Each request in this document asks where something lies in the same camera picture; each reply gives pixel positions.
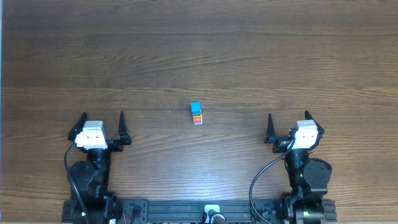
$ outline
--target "black cable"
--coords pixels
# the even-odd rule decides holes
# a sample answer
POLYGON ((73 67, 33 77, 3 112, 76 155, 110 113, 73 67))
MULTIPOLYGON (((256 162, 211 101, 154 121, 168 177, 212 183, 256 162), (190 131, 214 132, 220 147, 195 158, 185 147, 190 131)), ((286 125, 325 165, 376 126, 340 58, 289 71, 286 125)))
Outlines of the black cable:
POLYGON ((70 185, 72 186, 72 189, 73 189, 73 191, 74 191, 75 194, 76 194, 76 197, 77 197, 77 200, 78 200, 79 203, 80 203, 81 209, 82 209, 83 212, 85 213, 86 224, 89 224, 86 205, 84 204, 83 199, 81 199, 81 196, 80 196, 80 194, 79 194, 79 191, 77 190, 75 181, 73 181, 72 174, 70 173, 69 164, 68 164, 69 152, 70 152, 75 146, 76 146, 76 144, 73 143, 73 144, 69 147, 69 149, 68 149, 67 152, 65 153, 65 157, 63 158, 63 162, 65 163, 65 168, 66 168, 67 173, 68 173, 68 180, 69 180, 69 183, 70 183, 70 185))
POLYGON ((270 162, 268 165, 266 165, 264 168, 262 168, 262 170, 260 170, 260 172, 254 177, 253 181, 251 182, 250 185, 250 190, 249 190, 249 201, 250 201, 250 206, 252 207, 252 209, 254 210, 254 213, 256 213, 256 215, 258 215, 263 221, 265 221, 268 224, 272 224, 270 221, 266 220, 262 215, 259 214, 259 212, 257 212, 254 204, 253 204, 253 198, 252 198, 252 191, 253 191, 253 187, 254 184, 256 183, 257 179, 261 176, 261 174, 266 171, 268 168, 270 168, 270 166, 274 165, 276 162, 278 162, 279 160, 281 160, 283 157, 285 157, 293 148, 294 146, 294 142, 295 142, 295 138, 293 138, 292 143, 290 144, 290 147, 278 158, 274 159, 272 162, 270 162))

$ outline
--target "stack of colorful blocks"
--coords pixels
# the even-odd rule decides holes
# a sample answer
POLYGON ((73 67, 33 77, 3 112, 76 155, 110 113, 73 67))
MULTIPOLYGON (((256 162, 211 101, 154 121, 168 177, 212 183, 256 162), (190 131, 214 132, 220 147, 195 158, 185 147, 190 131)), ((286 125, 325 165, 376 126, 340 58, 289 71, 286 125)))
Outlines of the stack of colorful blocks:
POLYGON ((201 124, 201 108, 200 102, 191 103, 192 117, 194 124, 201 124))

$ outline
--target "wooden table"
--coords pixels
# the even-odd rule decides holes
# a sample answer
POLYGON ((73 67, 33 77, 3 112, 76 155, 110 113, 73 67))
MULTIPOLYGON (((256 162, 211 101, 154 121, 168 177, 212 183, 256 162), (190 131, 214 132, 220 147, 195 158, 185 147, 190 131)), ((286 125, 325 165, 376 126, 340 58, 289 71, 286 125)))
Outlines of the wooden table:
MULTIPOLYGON (((69 129, 86 111, 114 138, 121 110, 121 197, 247 199, 277 156, 268 113, 287 134, 310 110, 339 221, 398 220, 397 1, 4 0, 3 19, 2 221, 59 222, 69 129)), ((280 162, 254 197, 288 190, 280 162)))

